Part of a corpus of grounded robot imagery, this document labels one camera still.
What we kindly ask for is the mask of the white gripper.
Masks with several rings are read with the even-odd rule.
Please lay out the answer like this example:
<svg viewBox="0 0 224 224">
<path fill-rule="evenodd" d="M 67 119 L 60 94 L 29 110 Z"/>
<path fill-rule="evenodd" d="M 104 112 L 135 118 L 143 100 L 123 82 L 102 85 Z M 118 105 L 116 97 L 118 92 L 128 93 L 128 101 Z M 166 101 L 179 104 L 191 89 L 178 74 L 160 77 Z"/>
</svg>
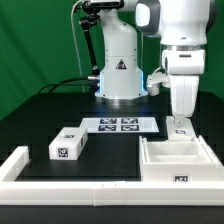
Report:
<svg viewBox="0 0 224 224">
<path fill-rule="evenodd" d="M 198 86 L 198 75 L 170 76 L 171 107 L 176 126 L 181 127 L 184 124 L 183 118 L 192 116 L 195 110 Z"/>
</svg>

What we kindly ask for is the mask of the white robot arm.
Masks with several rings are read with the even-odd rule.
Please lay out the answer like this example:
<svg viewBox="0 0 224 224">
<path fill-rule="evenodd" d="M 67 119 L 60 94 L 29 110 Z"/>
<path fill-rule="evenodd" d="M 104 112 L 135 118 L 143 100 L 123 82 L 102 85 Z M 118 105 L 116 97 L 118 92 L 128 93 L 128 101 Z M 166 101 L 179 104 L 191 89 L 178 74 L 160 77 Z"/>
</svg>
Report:
<svg viewBox="0 0 224 224">
<path fill-rule="evenodd" d="M 96 96 L 111 101 L 157 95 L 170 89 L 174 122 L 191 117 L 199 76 L 205 70 L 206 34 L 216 17 L 216 0 L 115 0 L 135 12 L 135 25 L 124 24 L 115 9 L 101 12 L 105 66 Z M 143 79 L 137 65 L 137 34 L 160 39 L 163 74 Z"/>
</svg>

